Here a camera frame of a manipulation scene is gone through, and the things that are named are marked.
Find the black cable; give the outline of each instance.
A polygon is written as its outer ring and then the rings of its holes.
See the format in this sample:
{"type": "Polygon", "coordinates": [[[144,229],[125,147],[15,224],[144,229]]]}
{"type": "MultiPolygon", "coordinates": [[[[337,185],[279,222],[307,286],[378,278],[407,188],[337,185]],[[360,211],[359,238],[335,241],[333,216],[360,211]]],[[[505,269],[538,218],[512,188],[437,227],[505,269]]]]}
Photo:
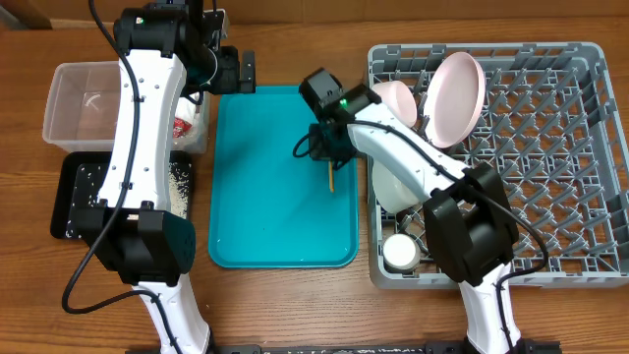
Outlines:
{"type": "Polygon", "coordinates": [[[129,147],[129,157],[127,158],[127,167],[125,168],[125,175],[123,177],[122,188],[120,190],[120,196],[118,197],[118,202],[116,203],[116,206],[114,207],[114,210],[111,216],[109,217],[109,220],[107,220],[107,223],[103,227],[102,231],[100,232],[98,237],[96,237],[96,240],[91,245],[91,247],[87,251],[84,258],[81,260],[81,263],[77,267],[77,270],[75,270],[74,274],[72,274],[72,277],[68,281],[68,284],[66,285],[66,289],[64,290],[63,296],[61,298],[61,307],[63,307],[63,309],[69,314],[81,315],[81,314],[88,314],[90,312],[102,309],[105,306],[111,305],[115,302],[118,302],[120,300],[126,299],[131,296],[135,296],[135,295],[148,296],[150,297],[150,301],[157,306],[157,310],[159,311],[159,314],[164,323],[164,328],[166,329],[168,339],[170,340],[170,345],[172,345],[175,348],[175,351],[178,354],[182,354],[181,348],[179,348],[179,344],[177,343],[177,340],[175,339],[175,336],[173,335],[170,329],[170,325],[168,324],[168,318],[166,317],[166,312],[164,311],[164,308],[161,302],[159,301],[159,297],[151,291],[148,291],[148,290],[128,291],[126,293],[114,296],[105,301],[101,301],[95,305],[88,306],[81,309],[72,308],[69,304],[70,294],[72,293],[72,289],[75,287],[75,284],[77,283],[77,280],[79,280],[81,273],[86,268],[87,263],[89,262],[91,257],[94,255],[94,253],[98,249],[98,246],[100,245],[102,240],[105,239],[108,231],[111,229],[114,222],[116,222],[116,217],[120,213],[120,210],[125,201],[125,198],[127,197],[127,191],[129,190],[130,181],[131,181],[131,172],[133,170],[133,165],[134,165],[134,157],[136,156],[136,147],[138,145],[138,132],[140,129],[141,99],[140,99],[140,90],[138,89],[138,82],[136,80],[134,71],[131,68],[131,65],[129,64],[127,57],[120,51],[120,49],[116,45],[116,42],[114,41],[114,38],[111,37],[111,34],[109,34],[109,31],[105,28],[104,24],[98,17],[98,14],[96,13],[96,8],[94,6],[94,0],[87,0],[87,3],[89,5],[89,11],[91,12],[91,16],[94,18],[96,25],[98,26],[100,31],[103,33],[105,38],[107,38],[107,41],[109,42],[111,47],[116,51],[116,54],[118,54],[118,57],[120,58],[120,61],[123,63],[123,65],[125,66],[125,69],[127,70],[127,74],[129,75],[129,79],[131,80],[131,87],[134,93],[134,126],[133,126],[133,131],[131,134],[131,145],[129,147]]]}
{"type": "Polygon", "coordinates": [[[202,105],[203,104],[203,92],[199,91],[199,99],[194,99],[190,94],[184,96],[191,104],[193,105],[202,105]]]}
{"type": "MultiPolygon", "coordinates": [[[[403,140],[411,148],[413,148],[438,173],[442,174],[443,176],[445,176],[447,179],[449,179],[452,182],[459,181],[459,179],[456,178],[455,176],[453,176],[450,172],[448,172],[445,169],[445,167],[443,167],[442,165],[437,163],[435,160],[433,160],[425,151],[422,150],[421,147],[419,147],[417,144],[415,144],[415,142],[413,142],[413,140],[411,140],[409,137],[407,137],[404,134],[400,133],[399,131],[397,131],[395,128],[393,128],[391,126],[384,125],[384,124],[379,124],[379,123],[375,123],[375,122],[369,122],[369,121],[353,121],[353,122],[347,122],[347,123],[332,123],[332,124],[336,124],[336,125],[363,125],[363,126],[370,126],[370,127],[375,127],[375,128],[382,129],[382,130],[384,130],[387,133],[391,133],[391,134],[395,135],[396,137],[400,138],[401,140],[403,140]]],[[[509,333],[509,329],[507,328],[507,321],[506,321],[505,314],[504,314],[504,306],[502,304],[502,296],[501,296],[501,292],[503,290],[502,289],[502,284],[505,281],[507,281],[508,279],[510,279],[510,278],[513,278],[513,277],[516,277],[516,276],[520,276],[520,275],[532,274],[532,273],[534,273],[534,272],[536,272],[538,270],[544,269],[546,267],[546,265],[548,264],[548,249],[546,248],[546,245],[543,242],[542,237],[538,234],[538,232],[527,221],[525,221],[522,218],[520,218],[519,216],[515,215],[510,210],[506,209],[504,206],[501,206],[500,204],[498,204],[493,199],[490,199],[487,196],[483,195],[481,192],[477,191],[473,186],[468,186],[468,190],[469,190],[470,193],[472,193],[474,195],[475,198],[477,198],[477,199],[479,199],[479,200],[481,200],[481,201],[491,205],[492,207],[495,207],[500,212],[502,212],[505,216],[512,218],[516,223],[518,223],[520,226],[522,226],[527,232],[529,232],[531,234],[531,236],[533,236],[535,241],[540,246],[540,251],[542,252],[543,260],[542,260],[542,262],[540,264],[538,264],[538,265],[536,265],[534,267],[531,267],[531,268],[510,272],[510,273],[500,277],[498,279],[497,283],[495,284],[496,295],[497,295],[497,298],[498,298],[498,300],[497,300],[498,301],[498,310],[500,312],[500,320],[502,321],[502,330],[505,333],[505,336],[506,336],[506,339],[507,339],[507,344],[509,345],[509,353],[513,353],[513,349],[514,349],[513,342],[511,341],[511,336],[510,336],[510,333],[509,333]]]]}
{"type": "Polygon", "coordinates": [[[301,138],[301,139],[299,139],[299,141],[295,144],[295,147],[293,147],[293,157],[297,157],[297,158],[302,158],[302,157],[305,157],[305,156],[307,156],[309,153],[311,153],[311,152],[312,152],[312,151],[313,151],[316,147],[318,147],[318,146],[320,145],[320,143],[321,143],[321,140],[318,140],[318,141],[317,141],[317,144],[316,144],[315,146],[313,146],[313,147],[309,147],[309,148],[306,150],[306,152],[303,152],[303,153],[297,153],[297,150],[298,150],[298,149],[302,146],[302,144],[303,144],[306,140],[308,140],[308,139],[310,139],[310,138],[314,137],[314,136],[315,136],[315,135],[317,135],[318,133],[319,133],[319,131],[312,131],[312,132],[308,132],[306,135],[302,136],[302,138],[301,138]]]}

